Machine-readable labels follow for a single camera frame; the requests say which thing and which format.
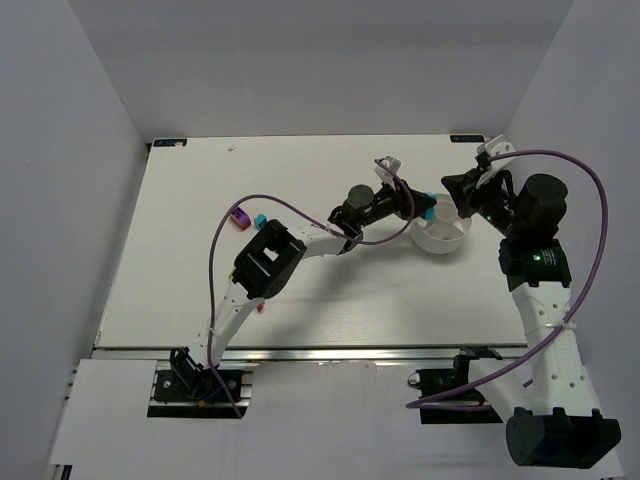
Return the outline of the white round divided container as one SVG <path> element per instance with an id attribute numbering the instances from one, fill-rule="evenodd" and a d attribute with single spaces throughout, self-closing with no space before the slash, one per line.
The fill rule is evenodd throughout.
<path id="1" fill-rule="evenodd" d="M 436 201 L 436 205 L 412 221 L 410 237 L 417 247 L 427 253 L 453 253 L 465 242 L 472 219 L 458 215 L 458 209 L 448 194 L 429 193 L 429 196 Z"/>

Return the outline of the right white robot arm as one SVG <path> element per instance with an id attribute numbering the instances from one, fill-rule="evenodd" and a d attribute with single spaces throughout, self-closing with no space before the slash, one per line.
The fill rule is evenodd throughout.
<path id="1" fill-rule="evenodd" d="M 515 464 L 590 469 L 620 442 L 621 429 L 600 411 L 567 317 L 571 274 L 556 233 L 568 189 L 548 174 L 530 176 L 518 193 L 505 171 L 480 177 L 472 169 L 442 184 L 461 216 L 478 214 L 504 236 L 499 264 L 523 324 L 532 383 L 500 375 L 496 358 L 471 360 L 467 378 L 505 423 Z"/>

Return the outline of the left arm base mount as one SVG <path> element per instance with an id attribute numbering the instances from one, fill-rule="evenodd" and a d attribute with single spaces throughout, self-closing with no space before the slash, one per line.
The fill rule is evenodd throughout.
<path id="1" fill-rule="evenodd" d="M 241 419 L 248 409 L 249 371 L 213 372 L 193 360 L 188 348 L 172 349 L 169 365 L 156 371 L 148 418 Z"/>

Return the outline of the large cyan lego brick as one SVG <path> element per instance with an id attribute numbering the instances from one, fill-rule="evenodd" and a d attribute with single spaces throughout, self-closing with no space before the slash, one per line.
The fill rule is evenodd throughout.
<path id="1" fill-rule="evenodd" d="M 429 204 L 429 207 L 423 212 L 421 217 L 425 221 L 430 221 L 433 218 L 435 213 L 435 207 L 437 205 L 437 195 L 431 192 L 426 192 L 425 195 L 430 198 L 430 204 Z"/>

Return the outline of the left blue table label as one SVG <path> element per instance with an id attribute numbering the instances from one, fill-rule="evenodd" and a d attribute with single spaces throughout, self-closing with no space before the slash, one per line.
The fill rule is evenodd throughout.
<path id="1" fill-rule="evenodd" d="M 187 145 L 186 138 L 158 138 L 152 143 L 153 148 L 174 148 Z"/>

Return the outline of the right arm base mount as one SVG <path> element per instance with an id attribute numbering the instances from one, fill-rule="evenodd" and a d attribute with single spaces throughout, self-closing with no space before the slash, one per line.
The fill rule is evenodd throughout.
<path id="1" fill-rule="evenodd" d="M 454 357 L 451 367 L 419 369 L 407 378 L 407 385 L 420 392 L 420 396 L 435 395 L 463 386 L 469 381 L 469 365 L 474 360 L 502 360 L 502 356 L 489 347 L 462 348 Z M 483 395 L 475 389 L 447 398 L 446 402 L 464 407 L 484 407 L 479 411 L 420 410 L 422 425 L 480 425 L 502 424 L 499 415 L 489 406 Z"/>

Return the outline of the blue table label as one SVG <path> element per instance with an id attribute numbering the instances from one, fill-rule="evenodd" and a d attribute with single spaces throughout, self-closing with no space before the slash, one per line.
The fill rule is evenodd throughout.
<path id="1" fill-rule="evenodd" d="M 187 145 L 186 138 L 158 138 L 152 143 L 153 148 L 174 148 Z"/>
<path id="2" fill-rule="evenodd" d="M 451 134 L 449 139 L 452 143 L 484 143 L 485 138 L 480 134 Z"/>

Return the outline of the right blue table label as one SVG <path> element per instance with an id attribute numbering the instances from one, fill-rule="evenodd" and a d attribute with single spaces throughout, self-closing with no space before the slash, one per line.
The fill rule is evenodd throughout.
<path id="1" fill-rule="evenodd" d="M 485 138 L 480 134 L 451 134 L 449 139 L 452 143 L 484 143 Z"/>

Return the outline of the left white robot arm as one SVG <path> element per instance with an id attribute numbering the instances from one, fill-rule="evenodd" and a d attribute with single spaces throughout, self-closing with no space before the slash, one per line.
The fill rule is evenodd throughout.
<path id="1" fill-rule="evenodd" d="M 352 187 L 329 215 L 328 228 L 318 224 L 294 229 L 276 219 L 267 221 L 236 256 L 221 301 L 215 300 L 214 276 L 209 276 L 211 314 L 195 350 L 171 351 L 171 370 L 186 396 L 200 401 L 217 389 L 229 389 L 217 371 L 224 351 L 258 305 L 284 289 L 301 261 L 345 254 L 366 243 L 365 227 L 391 215 L 410 223 L 435 205 L 432 196 L 392 179 L 378 191 L 366 185 Z"/>

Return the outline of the purple and pink lego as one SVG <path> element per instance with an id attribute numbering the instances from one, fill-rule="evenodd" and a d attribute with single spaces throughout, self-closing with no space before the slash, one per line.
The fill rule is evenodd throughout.
<path id="1" fill-rule="evenodd" d="M 241 231 L 248 229 L 252 224 L 249 215 L 241 207 L 233 208 L 229 218 Z"/>

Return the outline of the small cyan lego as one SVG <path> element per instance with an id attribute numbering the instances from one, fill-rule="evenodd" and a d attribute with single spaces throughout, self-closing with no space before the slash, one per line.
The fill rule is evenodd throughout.
<path id="1" fill-rule="evenodd" d="M 253 224 L 258 230 L 262 229 L 266 225 L 266 223 L 267 217 L 263 214 L 259 214 L 253 219 Z"/>

